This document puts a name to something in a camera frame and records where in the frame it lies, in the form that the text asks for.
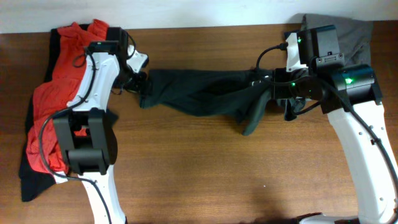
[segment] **green light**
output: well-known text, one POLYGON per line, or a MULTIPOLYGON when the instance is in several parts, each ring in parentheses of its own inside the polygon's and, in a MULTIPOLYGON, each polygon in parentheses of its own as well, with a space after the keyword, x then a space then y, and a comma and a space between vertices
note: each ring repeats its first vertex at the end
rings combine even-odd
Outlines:
POLYGON ((352 78, 346 78, 346 83, 351 84, 354 80, 352 78))

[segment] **white background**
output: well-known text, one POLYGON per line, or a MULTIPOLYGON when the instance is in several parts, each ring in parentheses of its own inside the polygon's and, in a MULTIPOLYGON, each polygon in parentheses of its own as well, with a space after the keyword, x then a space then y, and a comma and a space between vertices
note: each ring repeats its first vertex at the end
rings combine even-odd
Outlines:
POLYGON ((283 24, 303 13, 392 20, 398 0, 0 0, 0 33, 48 32, 94 18, 125 29, 283 24))

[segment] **brown table surface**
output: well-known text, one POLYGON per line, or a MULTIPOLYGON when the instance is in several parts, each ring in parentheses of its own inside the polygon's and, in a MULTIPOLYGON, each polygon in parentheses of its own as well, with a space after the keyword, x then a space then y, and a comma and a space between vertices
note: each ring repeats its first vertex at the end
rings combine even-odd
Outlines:
MULTIPOLYGON (((130 30, 148 68, 246 70, 298 24, 130 30)), ((17 176, 29 98, 42 83, 49 33, 0 35, 0 223, 92 223, 79 182, 54 185, 22 203, 17 176)), ((386 126, 398 153, 398 22, 375 22, 372 66, 384 94, 386 126)), ((268 53, 264 68, 285 66, 268 53)), ((142 110, 130 93, 111 95, 119 155, 115 181, 134 223, 239 223, 312 212, 355 215, 353 181, 339 140, 320 108, 292 122, 267 110, 240 135, 232 118, 196 118, 166 106, 142 110)))

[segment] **red cloth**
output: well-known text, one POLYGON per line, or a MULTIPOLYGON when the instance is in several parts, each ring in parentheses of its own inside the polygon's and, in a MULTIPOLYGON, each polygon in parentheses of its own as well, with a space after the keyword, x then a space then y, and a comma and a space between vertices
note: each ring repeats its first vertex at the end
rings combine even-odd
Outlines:
MULTIPOLYGON (((72 65, 73 59, 83 54, 83 47, 88 46, 91 41, 105 40, 108 27, 107 23, 95 19, 87 30, 81 29, 76 22, 70 27, 57 29, 61 35, 60 55, 52 74, 52 81, 41 84, 33 93, 34 125, 29 130, 26 148, 27 158, 33 170, 48 173, 40 158, 40 129, 48 116, 66 108, 67 102, 74 99, 83 79, 86 67, 75 68, 72 65)), ((77 135, 85 135, 84 130, 77 132, 77 135)), ((45 127, 42 142, 51 169, 67 173, 68 167, 62 160, 52 121, 45 127)))

